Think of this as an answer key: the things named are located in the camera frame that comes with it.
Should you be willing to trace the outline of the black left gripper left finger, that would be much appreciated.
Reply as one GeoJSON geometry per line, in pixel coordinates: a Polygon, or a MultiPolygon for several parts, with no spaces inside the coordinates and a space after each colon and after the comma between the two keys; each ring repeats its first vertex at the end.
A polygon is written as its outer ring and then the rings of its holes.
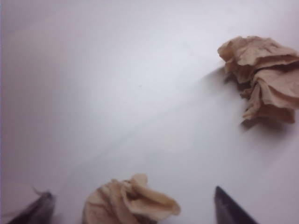
{"type": "Polygon", "coordinates": [[[12,218],[8,224],[50,224],[55,209],[55,196],[49,192],[36,191],[39,197],[12,218]]]}

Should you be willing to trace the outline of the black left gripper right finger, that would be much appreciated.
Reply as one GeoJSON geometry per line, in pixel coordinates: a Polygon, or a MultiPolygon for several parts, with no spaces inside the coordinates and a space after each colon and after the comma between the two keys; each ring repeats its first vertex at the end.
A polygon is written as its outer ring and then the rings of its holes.
{"type": "Polygon", "coordinates": [[[218,224],[257,224],[220,186],[215,188],[214,204],[218,224]]]}

